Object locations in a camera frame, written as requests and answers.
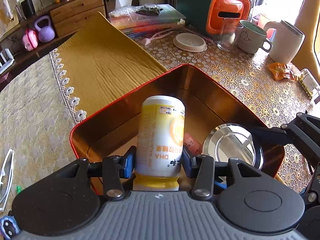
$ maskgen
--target tall white mug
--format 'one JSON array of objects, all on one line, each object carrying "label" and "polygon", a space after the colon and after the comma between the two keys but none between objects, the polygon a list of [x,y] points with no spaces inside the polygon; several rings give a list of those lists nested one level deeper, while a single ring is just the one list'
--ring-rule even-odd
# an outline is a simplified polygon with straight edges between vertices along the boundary
[{"label": "tall white mug", "polygon": [[288,64],[297,54],[304,40],[304,34],[296,26],[287,21],[268,22],[264,30],[276,29],[269,56],[275,62]]}]

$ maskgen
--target black speaker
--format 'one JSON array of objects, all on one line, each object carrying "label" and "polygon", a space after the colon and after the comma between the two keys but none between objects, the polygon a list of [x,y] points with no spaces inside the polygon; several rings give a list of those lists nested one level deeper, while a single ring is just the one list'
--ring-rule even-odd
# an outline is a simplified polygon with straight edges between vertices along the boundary
[{"label": "black speaker", "polygon": [[32,0],[24,0],[21,2],[21,7],[26,18],[30,18],[36,14],[35,7],[33,6]]}]

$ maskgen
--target pink bag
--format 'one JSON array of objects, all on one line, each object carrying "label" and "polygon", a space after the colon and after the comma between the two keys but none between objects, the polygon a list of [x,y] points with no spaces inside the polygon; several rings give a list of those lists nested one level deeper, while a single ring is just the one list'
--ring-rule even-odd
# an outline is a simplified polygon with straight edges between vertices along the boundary
[{"label": "pink bag", "polygon": [[38,46],[36,31],[31,29],[26,29],[26,34],[23,35],[22,43],[27,51],[31,51],[35,49]]}]

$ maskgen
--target kettlebell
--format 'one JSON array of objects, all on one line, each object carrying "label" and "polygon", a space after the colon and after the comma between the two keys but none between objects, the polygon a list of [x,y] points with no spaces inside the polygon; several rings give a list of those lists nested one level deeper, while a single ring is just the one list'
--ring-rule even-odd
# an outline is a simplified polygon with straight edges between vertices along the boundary
[{"label": "kettlebell", "polygon": [[[42,20],[45,20],[45,19],[48,20],[48,25],[43,28],[40,28],[38,26],[38,23]],[[50,17],[48,15],[42,16],[38,20],[36,20],[35,28],[39,32],[39,41],[46,43],[46,42],[52,41],[54,39],[55,33],[54,33],[53,28],[51,27],[51,21],[50,21]]]}]

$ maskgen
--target ribbed gray surface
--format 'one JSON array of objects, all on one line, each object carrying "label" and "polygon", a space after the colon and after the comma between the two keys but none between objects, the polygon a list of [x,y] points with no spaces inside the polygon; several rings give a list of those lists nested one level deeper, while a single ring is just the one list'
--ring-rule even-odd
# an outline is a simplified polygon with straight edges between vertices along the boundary
[{"label": "ribbed gray surface", "polygon": [[195,240],[304,239],[297,231],[278,236],[255,236],[222,220],[212,204],[191,199],[186,192],[132,192],[107,203],[100,216],[65,236],[43,237],[21,232],[15,240]]}]

